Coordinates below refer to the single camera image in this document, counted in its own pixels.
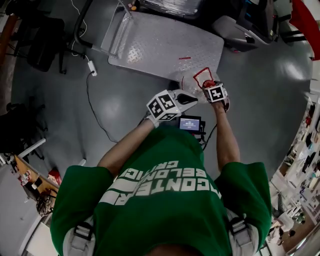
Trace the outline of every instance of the black cable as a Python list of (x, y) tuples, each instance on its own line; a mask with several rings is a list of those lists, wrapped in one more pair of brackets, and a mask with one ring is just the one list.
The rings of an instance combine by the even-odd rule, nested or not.
[(95, 111), (94, 111), (94, 108), (93, 108), (92, 105), (91, 105), (90, 97), (89, 97), (89, 84), (88, 84), (88, 79), (89, 79), (89, 77), (91, 76), (92, 73), (94, 73), (94, 71), (90, 72), (90, 73), (88, 74), (88, 76), (86, 77), (86, 95), (88, 96), (88, 101), (89, 101), (89, 104), (90, 104), (92, 113), (93, 113), (93, 115), (94, 115), (94, 117), (95, 117), (96, 122), (97, 122), (98, 125), (100, 126), (100, 128), (101, 128), (102, 130), (104, 130), (104, 132), (105, 132), (105, 134), (107, 135), (109, 141), (114, 142), (114, 143), (118, 143), (117, 141), (114, 141), (114, 140), (110, 139), (107, 130), (106, 130), (105, 128), (103, 128), (103, 127), (101, 126), (101, 124), (99, 123), (98, 118), (97, 118), (97, 116), (96, 116), (96, 113), (95, 113)]
[(206, 147), (207, 147), (207, 145), (208, 145), (208, 142), (209, 142), (209, 140), (210, 140), (210, 138), (211, 138), (211, 136), (212, 136), (212, 133), (214, 132), (214, 130), (216, 129), (216, 127), (217, 127), (217, 124), (215, 124), (215, 126), (212, 128), (212, 131), (210, 132), (209, 137), (208, 137), (208, 139), (206, 140), (206, 142), (205, 142), (205, 144), (204, 144), (203, 151), (205, 151), (205, 149), (206, 149)]

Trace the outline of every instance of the black office chair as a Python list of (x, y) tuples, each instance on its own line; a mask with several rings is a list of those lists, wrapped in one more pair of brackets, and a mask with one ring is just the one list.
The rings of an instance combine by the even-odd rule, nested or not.
[(29, 49), (27, 62), (37, 70), (47, 72), (51, 66), (55, 55), (59, 53), (59, 72), (66, 74), (63, 69), (65, 52), (71, 52), (85, 58), (84, 53), (80, 53), (68, 48), (64, 38), (65, 23), (59, 18), (47, 18), (44, 24), (37, 31)]
[[(18, 32), (11, 37), (12, 41), (17, 41), (14, 55), (18, 55), (21, 47), (30, 46), (27, 62), (35, 69), (47, 72), (55, 55), (59, 53), (59, 72), (66, 74), (63, 69), (65, 52), (74, 53), (83, 59), (85, 54), (68, 48), (73, 37), (66, 37), (64, 21), (45, 16), (46, 11), (37, 10), (38, 4), (39, 0), (12, 0), (6, 8), (7, 15), (15, 14), (22, 19)], [(38, 28), (32, 40), (24, 40), (28, 27)]]
[[(29, 109), (24, 104), (7, 105), (7, 113), (0, 115), (0, 153), (6, 157), (19, 155), (26, 148), (33, 145), (32, 140), (38, 135), (38, 129), (45, 132), (48, 129), (43, 128), (36, 120), (37, 114), (45, 108), (41, 105), (38, 108), (33, 107), (33, 97), (30, 98)], [(32, 151), (40, 159), (44, 159), (37, 151)]]

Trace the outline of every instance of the diamond plate surface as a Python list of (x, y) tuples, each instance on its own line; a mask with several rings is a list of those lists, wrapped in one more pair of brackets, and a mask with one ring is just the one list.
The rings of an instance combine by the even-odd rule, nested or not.
[(141, 12), (132, 12), (132, 16), (117, 57), (108, 59), (111, 65), (178, 82), (186, 71), (200, 71), (205, 67), (217, 71), (224, 45), (222, 38), (170, 18)]

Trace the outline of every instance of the wall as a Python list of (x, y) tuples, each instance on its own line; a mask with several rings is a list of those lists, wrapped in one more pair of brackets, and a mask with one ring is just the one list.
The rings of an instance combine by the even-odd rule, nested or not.
[(21, 255), (41, 217), (9, 165), (0, 167), (0, 255)]

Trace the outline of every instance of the desk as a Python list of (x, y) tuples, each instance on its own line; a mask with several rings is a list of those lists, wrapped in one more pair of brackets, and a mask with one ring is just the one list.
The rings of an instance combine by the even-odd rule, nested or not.
[(57, 191), (59, 190), (59, 186), (55, 183), (53, 183), (51, 180), (43, 176), (41, 173), (36, 171), (34, 168), (32, 168), (26, 161), (24, 161), (22, 158), (19, 158), (18, 156), (14, 156), (16, 165), (18, 167), (19, 173), (21, 175), (25, 174), (27, 170), (30, 170), (31, 172), (31, 179), (30, 182), (35, 182), (39, 176), (40, 180), (42, 181), (42, 184), (38, 186), (37, 190), (41, 194), (42, 192), (48, 191), (48, 190), (54, 190)]

